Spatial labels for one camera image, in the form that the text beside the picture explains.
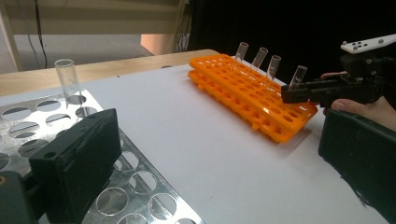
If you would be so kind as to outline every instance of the finger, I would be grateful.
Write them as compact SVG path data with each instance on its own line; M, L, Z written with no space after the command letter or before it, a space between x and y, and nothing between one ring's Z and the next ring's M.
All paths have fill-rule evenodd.
M320 79L326 79L328 77L333 77L333 76L340 76L340 75L345 75L347 72L332 72L332 73L324 73L320 76Z
M366 105L359 104L355 101L348 99L337 99L332 102L332 109L334 110L343 110L346 112L358 114L364 116L367 112Z

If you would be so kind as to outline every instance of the table surface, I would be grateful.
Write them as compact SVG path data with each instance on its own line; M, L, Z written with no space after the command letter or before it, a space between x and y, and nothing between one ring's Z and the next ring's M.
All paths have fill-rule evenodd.
M187 76L188 60L213 53L81 65L78 76L103 109L117 109L120 128L208 224L387 223L372 207L363 206L318 155L321 111L289 142L277 144L200 91ZM133 60L141 61L141 67ZM164 65L176 66L161 69ZM95 76L104 69L102 77ZM53 70L14 75L22 80L21 74L46 74L54 80L48 86L22 88L19 94L12 87L1 88L9 95L0 97L0 105L62 92ZM3 79L0 83L6 86Z
M213 54L217 54L217 52L212 49L202 49L104 63L76 64L76 70L79 81L87 82L159 69L164 66L187 64L192 58ZM0 96L41 91L59 86L58 75L54 68L0 74Z

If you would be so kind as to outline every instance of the black background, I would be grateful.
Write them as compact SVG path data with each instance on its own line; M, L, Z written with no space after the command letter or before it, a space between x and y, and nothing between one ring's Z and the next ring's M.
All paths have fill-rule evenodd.
M235 55L243 41L249 44L245 61L251 63L265 47L269 52L261 69L266 71L271 56L279 55L276 77L285 83L298 65L308 68L304 81L343 71L339 59L347 53L340 49L343 41L396 34L396 3L390 0L191 0L191 5L188 50Z

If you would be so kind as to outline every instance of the metal plate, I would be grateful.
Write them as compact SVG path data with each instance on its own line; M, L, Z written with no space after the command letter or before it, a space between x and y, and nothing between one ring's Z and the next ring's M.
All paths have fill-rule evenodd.
M26 175L28 158L56 136L103 108L88 91L76 104L62 94L0 107L0 170ZM204 223L128 136L120 130L122 155L107 188L83 223ZM49 223L46 216L40 223Z

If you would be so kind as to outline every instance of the person's hand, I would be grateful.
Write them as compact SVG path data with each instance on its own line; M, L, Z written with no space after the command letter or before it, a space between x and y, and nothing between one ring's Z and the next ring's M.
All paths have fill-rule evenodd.
M372 104L362 105L348 99L337 99L332 102L332 109L343 110L371 119L396 132L396 110L381 96Z

